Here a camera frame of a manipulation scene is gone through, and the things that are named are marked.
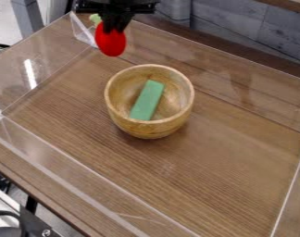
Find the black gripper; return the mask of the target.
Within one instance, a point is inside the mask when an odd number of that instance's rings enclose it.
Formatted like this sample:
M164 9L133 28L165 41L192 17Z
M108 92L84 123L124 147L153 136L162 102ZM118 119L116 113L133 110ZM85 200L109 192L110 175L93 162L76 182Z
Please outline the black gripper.
M160 0L76 0L76 11L80 13L104 13L101 19L104 21L104 32L110 33L113 29L124 32L129 25L134 14L148 14L156 11ZM125 12L117 18L113 13Z

